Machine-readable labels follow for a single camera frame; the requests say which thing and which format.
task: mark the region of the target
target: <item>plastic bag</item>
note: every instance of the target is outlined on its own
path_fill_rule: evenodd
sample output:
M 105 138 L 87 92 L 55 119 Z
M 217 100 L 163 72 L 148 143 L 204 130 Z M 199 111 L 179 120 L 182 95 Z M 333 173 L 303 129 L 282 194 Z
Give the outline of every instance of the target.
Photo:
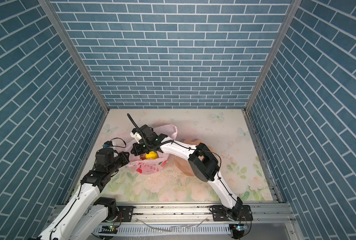
M 156 134 L 165 134 L 172 139 L 177 137 L 177 127 L 173 124 L 164 125 L 161 127 L 154 128 L 154 132 Z M 133 143 L 137 141 L 134 139 L 133 141 L 127 143 L 127 147 L 123 149 L 124 152 L 130 152 L 133 148 Z M 142 160 L 140 156 L 134 156 L 134 154 L 130 153 L 129 161 L 127 167 L 133 172 L 139 172 L 140 174 L 154 174 L 162 170 L 163 166 L 166 164 L 167 158 L 169 157 L 169 153 L 157 152 L 158 158 L 156 159 L 145 159 Z

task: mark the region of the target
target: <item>brick wall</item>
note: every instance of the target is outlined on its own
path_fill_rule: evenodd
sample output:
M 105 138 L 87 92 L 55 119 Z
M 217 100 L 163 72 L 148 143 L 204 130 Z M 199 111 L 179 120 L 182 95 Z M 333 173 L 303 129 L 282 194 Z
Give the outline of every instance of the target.
M 36 0 L 0 0 L 0 239 L 38 235 L 103 111 Z
M 110 108 L 243 108 L 290 0 L 52 3 Z
M 356 239 L 356 0 L 303 0 L 251 110 L 306 239 Z

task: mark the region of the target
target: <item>yellow fruit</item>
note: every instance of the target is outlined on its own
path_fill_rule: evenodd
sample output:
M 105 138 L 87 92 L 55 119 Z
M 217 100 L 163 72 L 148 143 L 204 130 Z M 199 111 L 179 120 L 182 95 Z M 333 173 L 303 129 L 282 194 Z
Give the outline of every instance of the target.
M 156 152 L 149 152 L 149 154 L 146 154 L 146 159 L 156 159 L 158 157 L 158 154 Z

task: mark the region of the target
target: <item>floral pattern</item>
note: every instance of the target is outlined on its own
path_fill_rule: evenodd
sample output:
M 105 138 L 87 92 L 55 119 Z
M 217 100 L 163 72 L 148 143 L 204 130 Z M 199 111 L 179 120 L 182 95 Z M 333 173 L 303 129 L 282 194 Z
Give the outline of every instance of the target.
M 222 175 L 243 201 L 273 200 L 241 111 L 226 109 L 222 113 L 214 113 L 210 109 L 111 110 L 94 149 L 98 150 L 103 142 L 114 137 L 122 137 L 126 142 L 131 140 L 129 133 L 133 126 L 126 113 L 130 113 L 138 125 L 157 127 L 175 124 L 178 128 L 177 141 L 203 140 L 221 156 Z M 122 167 L 106 185 L 101 196 L 116 198 L 118 202 L 219 201 L 218 195 L 208 183 L 196 177 L 185 176 L 175 167 L 174 159 L 170 155 L 164 168 L 151 175 L 142 175 Z M 91 154 L 83 172 L 91 169 L 94 160 L 95 156 Z

